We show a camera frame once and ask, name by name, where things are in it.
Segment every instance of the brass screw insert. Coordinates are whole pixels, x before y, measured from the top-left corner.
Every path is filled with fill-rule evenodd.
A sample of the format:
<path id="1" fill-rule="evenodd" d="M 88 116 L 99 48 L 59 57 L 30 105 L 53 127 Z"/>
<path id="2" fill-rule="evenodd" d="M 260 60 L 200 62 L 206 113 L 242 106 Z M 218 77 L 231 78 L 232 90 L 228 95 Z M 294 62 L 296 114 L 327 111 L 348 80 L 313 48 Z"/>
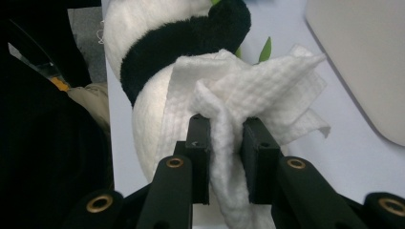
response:
<path id="1" fill-rule="evenodd" d="M 179 168 L 184 164 L 184 161 L 180 158 L 171 158 L 169 160 L 166 161 L 166 165 L 167 167 L 170 168 Z"/>
<path id="2" fill-rule="evenodd" d="M 392 198 L 381 198 L 378 200 L 378 203 L 388 212 L 405 217 L 405 204 L 399 202 L 398 200 Z"/>
<path id="3" fill-rule="evenodd" d="M 90 213 L 99 213 L 109 208 L 111 204 L 113 204 L 113 198 L 110 195 L 103 194 L 90 200 L 86 209 Z"/>
<path id="4" fill-rule="evenodd" d="M 300 159 L 290 159 L 287 164 L 294 169 L 304 169 L 306 167 L 305 162 Z"/>

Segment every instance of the plush panda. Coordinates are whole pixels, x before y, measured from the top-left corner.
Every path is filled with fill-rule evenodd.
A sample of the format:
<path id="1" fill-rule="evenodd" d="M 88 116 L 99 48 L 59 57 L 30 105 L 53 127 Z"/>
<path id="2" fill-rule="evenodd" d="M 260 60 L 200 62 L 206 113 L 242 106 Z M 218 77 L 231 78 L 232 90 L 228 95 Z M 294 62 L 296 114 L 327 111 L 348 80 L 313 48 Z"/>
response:
<path id="1" fill-rule="evenodd" d="M 233 53 L 250 23 L 243 0 L 112 0 L 104 20 L 106 56 L 133 106 L 134 144 L 148 181 L 185 140 L 188 118 L 210 118 L 214 195 L 209 208 L 194 206 L 195 224 L 274 228 L 267 206 L 249 204 L 235 154 L 247 117 L 259 116 L 279 144 L 328 132 L 309 110 L 325 87 L 313 71 L 325 56 L 295 46 L 286 56 L 246 64 Z"/>
<path id="2" fill-rule="evenodd" d="M 104 20 L 105 52 L 133 106 L 135 147 L 148 181 L 160 160 L 156 150 L 173 63 L 181 56 L 234 53 L 249 29 L 250 13 L 242 0 L 215 5 L 210 0 L 110 2 Z M 211 205 L 215 208 L 212 197 Z M 213 219 L 218 209 L 211 207 L 206 214 L 210 223 L 221 220 Z"/>

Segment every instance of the crumpled paper towel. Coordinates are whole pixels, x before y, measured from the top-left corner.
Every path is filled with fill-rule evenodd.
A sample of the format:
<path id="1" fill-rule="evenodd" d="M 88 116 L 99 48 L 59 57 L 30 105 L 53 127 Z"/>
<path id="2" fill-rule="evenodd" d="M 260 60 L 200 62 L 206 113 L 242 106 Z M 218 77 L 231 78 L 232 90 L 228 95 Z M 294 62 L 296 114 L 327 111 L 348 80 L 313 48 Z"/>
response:
<path id="1" fill-rule="evenodd" d="M 151 178 L 159 161 L 173 155 L 176 141 L 186 139 L 189 118 L 201 114 L 210 118 L 210 184 L 227 226 L 274 228 L 269 206 L 248 202 L 245 171 L 237 154 L 243 123 L 250 116 L 261 118 L 280 145 L 314 130 L 327 136 L 330 126 L 309 108 L 326 87 L 313 70 L 324 60 L 325 55 L 313 55 L 298 45 L 285 56 L 253 66 L 227 51 L 180 57 L 151 79 L 134 108 L 136 148 L 146 176 Z M 158 140 L 149 141 L 151 149 L 144 151 L 148 146 L 137 147 L 137 137 L 142 139 L 145 132 L 137 128 L 145 124 L 136 119 L 156 101 L 150 95 L 156 96 L 152 86 L 159 83 L 163 88 L 168 84 L 167 91 L 159 91 L 167 93 L 164 111 L 156 117 L 161 118 L 156 129 L 160 133 Z"/>

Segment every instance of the white tabletop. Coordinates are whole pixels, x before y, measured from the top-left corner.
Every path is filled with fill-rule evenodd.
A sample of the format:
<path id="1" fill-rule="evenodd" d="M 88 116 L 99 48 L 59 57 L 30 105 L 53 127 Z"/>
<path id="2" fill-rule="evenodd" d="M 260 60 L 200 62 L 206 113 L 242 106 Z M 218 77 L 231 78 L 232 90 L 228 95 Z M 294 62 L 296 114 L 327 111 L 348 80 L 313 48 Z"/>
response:
<path id="1" fill-rule="evenodd" d="M 104 12 L 109 0 L 103 0 Z M 242 44 L 242 59 L 254 64 L 267 38 L 272 56 L 287 54 L 296 43 L 314 53 L 321 48 L 305 20 L 305 0 L 245 0 L 252 27 Z M 380 136 L 349 96 L 330 62 L 316 71 L 327 88 L 312 109 L 330 125 L 328 138 L 314 132 L 291 142 L 288 154 L 310 161 L 341 195 L 363 203 L 370 192 L 405 198 L 405 147 Z M 127 196 L 146 184 L 134 148 L 131 106 L 107 62 L 116 189 Z"/>

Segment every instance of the yellow tag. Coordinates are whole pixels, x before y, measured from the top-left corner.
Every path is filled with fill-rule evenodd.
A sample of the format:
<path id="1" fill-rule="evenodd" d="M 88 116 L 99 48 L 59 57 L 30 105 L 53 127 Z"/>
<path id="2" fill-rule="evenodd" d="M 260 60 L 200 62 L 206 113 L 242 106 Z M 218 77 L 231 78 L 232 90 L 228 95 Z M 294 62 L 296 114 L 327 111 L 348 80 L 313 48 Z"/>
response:
<path id="1" fill-rule="evenodd" d="M 67 92 L 69 90 L 69 86 L 58 77 L 52 77 L 51 82 L 53 82 L 60 91 Z"/>

